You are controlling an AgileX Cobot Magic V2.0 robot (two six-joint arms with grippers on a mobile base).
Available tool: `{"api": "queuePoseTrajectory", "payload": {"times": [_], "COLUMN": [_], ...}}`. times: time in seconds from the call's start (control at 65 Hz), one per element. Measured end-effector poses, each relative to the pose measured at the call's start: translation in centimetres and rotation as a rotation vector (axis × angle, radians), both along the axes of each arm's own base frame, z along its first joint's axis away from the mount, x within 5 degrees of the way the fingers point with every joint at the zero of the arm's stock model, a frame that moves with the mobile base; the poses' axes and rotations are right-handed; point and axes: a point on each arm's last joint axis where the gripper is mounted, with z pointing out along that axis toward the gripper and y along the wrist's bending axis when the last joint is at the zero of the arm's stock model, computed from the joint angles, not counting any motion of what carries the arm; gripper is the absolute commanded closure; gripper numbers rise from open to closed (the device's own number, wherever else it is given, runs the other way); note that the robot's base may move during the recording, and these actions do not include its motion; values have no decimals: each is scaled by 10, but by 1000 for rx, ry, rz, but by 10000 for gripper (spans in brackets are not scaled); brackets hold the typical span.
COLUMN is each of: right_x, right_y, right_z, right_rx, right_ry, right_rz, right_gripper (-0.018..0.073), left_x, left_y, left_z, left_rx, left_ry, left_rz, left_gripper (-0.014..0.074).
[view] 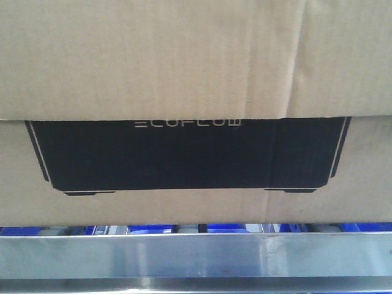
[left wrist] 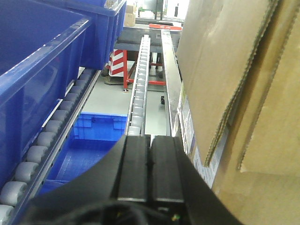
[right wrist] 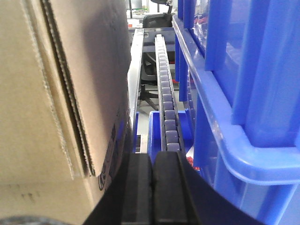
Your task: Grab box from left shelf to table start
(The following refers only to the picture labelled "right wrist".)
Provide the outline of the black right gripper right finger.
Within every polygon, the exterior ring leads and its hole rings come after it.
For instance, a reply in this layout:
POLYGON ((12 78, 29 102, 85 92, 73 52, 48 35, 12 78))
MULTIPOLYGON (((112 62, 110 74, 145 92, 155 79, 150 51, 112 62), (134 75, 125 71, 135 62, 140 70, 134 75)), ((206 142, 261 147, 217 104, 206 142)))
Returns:
POLYGON ((153 166, 156 225, 259 225, 218 194, 180 152, 161 151, 153 166))

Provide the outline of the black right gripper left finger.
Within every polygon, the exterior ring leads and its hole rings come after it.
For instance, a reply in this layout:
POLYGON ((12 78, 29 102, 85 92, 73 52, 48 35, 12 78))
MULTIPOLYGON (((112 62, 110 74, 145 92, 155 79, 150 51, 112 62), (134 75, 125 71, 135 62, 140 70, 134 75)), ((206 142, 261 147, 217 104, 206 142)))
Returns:
POLYGON ((152 164, 148 154, 125 154, 117 175, 85 225, 151 225, 152 164))

